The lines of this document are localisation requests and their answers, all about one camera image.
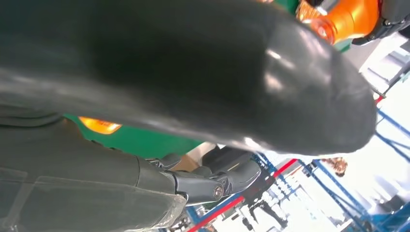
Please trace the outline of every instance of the orange light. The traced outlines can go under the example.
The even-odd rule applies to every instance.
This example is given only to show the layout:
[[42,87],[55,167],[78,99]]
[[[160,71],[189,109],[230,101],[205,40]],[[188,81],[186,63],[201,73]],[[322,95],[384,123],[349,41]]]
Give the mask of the orange light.
[[122,126],[121,124],[102,121],[99,119],[93,119],[89,117],[78,117],[78,118],[88,129],[94,132],[100,133],[100,134],[112,134],[116,132]]

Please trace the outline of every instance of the screw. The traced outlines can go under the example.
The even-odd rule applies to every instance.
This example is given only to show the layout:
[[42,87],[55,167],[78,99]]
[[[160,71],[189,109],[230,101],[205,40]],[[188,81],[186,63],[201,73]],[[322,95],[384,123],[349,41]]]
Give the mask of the screw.
[[216,186],[214,189],[214,196],[219,199],[223,195],[223,188],[221,186]]

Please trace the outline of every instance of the blue scaffolding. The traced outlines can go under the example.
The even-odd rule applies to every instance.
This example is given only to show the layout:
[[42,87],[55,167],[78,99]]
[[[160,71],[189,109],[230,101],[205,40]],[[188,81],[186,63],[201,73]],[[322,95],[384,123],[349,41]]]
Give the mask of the blue scaffolding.
[[[383,111],[378,110],[379,115],[382,117],[381,120],[387,120],[394,127],[404,133],[408,138],[410,138],[410,131],[402,127],[399,123],[385,114]],[[410,162],[410,158],[406,153],[403,152],[403,148],[410,150],[410,146],[404,145],[402,143],[393,141],[382,136],[380,133],[376,132],[375,134],[380,138],[384,143],[390,146],[398,155],[403,157],[407,162]],[[410,231],[410,203],[407,203],[400,210],[393,212],[392,214],[387,215],[370,215],[367,210],[343,187],[343,185],[330,173],[319,160],[314,160],[313,163],[322,170],[326,176],[328,176],[335,185],[346,195],[349,201],[338,196],[336,193],[331,191],[311,170],[306,164],[302,161],[299,163],[304,167],[304,169],[318,182],[318,184],[332,197],[332,199],[340,206],[340,208],[352,218],[356,226],[363,232],[367,232],[368,229],[365,228],[363,221],[368,221],[373,225],[375,232],[409,232]],[[351,210],[357,212],[361,217],[355,217]]]
[[[405,134],[408,138],[410,138],[410,131],[406,128],[402,127],[399,123],[385,114],[383,111],[378,111],[379,115],[382,117],[382,120],[388,121],[391,125],[396,127],[400,130],[403,134]],[[381,135],[380,133],[376,132],[375,134],[378,138],[380,138],[384,143],[390,146],[398,155],[403,157],[407,162],[410,162],[410,158],[403,152],[403,148],[410,150],[410,146],[404,145],[392,139],[386,138],[385,136]],[[254,154],[253,158],[257,161],[262,167],[267,167],[270,173],[277,172],[278,169],[269,161],[269,159],[262,153]],[[339,207],[353,220],[356,227],[362,232],[368,232],[368,228],[364,225],[364,221],[370,222],[374,229],[373,232],[409,232],[410,231],[410,203],[407,203],[400,210],[393,212],[392,214],[386,215],[370,215],[368,211],[360,204],[358,200],[354,198],[352,194],[350,194],[346,188],[330,173],[319,160],[314,160],[313,163],[316,165],[317,169],[320,169],[325,173],[325,175],[335,183],[335,185],[341,190],[341,192],[347,197],[347,200],[343,197],[339,196],[338,194],[334,193],[330,190],[314,173],[315,170],[309,168],[305,163],[302,161],[298,161],[303,168],[312,176],[313,179],[317,181],[317,183],[330,195],[330,197],[339,205]],[[285,180],[285,177],[282,174],[278,175],[278,178],[284,183],[284,185],[290,191],[288,194],[285,194],[285,198],[289,199],[289,196],[295,193],[295,189],[291,187],[291,185]],[[227,198],[215,208],[207,212],[204,216],[199,217],[196,213],[194,207],[187,207],[187,213],[192,219],[195,224],[198,224],[203,219],[207,218],[209,215],[212,215],[216,211],[220,210],[221,208],[225,207],[230,202],[234,201],[240,196],[240,194],[232,195],[231,197]],[[352,211],[356,212],[357,215],[360,217],[356,217]]]

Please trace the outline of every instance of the red stripe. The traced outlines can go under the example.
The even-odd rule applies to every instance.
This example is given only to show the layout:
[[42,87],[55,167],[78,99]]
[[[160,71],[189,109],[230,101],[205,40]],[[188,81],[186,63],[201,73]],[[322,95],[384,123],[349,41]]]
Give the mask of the red stripe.
[[241,201],[244,200],[243,196],[239,196],[238,198],[236,198],[235,200],[231,201],[229,204],[227,204],[226,206],[222,207],[220,210],[216,211],[215,213],[213,213],[212,215],[210,215],[209,217],[205,218],[203,221],[201,221],[200,223],[198,223],[197,225],[195,225],[194,227],[192,227],[191,229],[188,230],[188,232],[195,232],[197,230],[199,230],[201,227],[203,227],[204,225],[206,225],[207,223],[209,223],[210,221],[212,221],[214,218],[216,218],[217,216],[223,214],[225,211],[227,211],[228,209],[234,207],[235,205],[237,205],[238,203],[240,203]]
[[273,173],[273,177],[277,177],[280,175],[283,171],[288,169],[292,164],[294,164],[297,161],[297,159],[291,159],[289,162],[285,163],[281,168],[279,168],[276,172]]
[[[273,177],[277,177],[279,174],[281,174],[283,171],[285,171],[287,168],[289,168],[292,164],[294,164],[297,161],[297,159],[291,159],[289,162],[285,163],[281,168],[279,168],[274,174]],[[209,217],[205,218],[202,220],[200,223],[192,227],[191,229],[188,230],[188,232],[195,232],[202,228],[204,225],[215,219],[217,216],[223,214],[226,212],[228,209],[234,207],[238,203],[244,200],[243,196],[239,196],[235,200],[231,201],[229,204],[226,206],[222,207],[220,210],[216,211],[215,213],[211,214]]]
[[377,104],[383,100],[383,96],[379,96],[374,102]]

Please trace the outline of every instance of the transparent plastic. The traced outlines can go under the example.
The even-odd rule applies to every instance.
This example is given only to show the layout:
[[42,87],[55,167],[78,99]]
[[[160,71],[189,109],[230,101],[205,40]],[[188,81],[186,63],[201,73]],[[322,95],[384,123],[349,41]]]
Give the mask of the transparent plastic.
[[3,229],[10,231],[146,231],[171,226],[186,204],[180,195],[127,185],[47,176],[27,183],[21,175],[10,184],[4,178],[10,172],[0,174],[4,174],[0,177],[0,203],[6,204],[1,206],[0,217]]

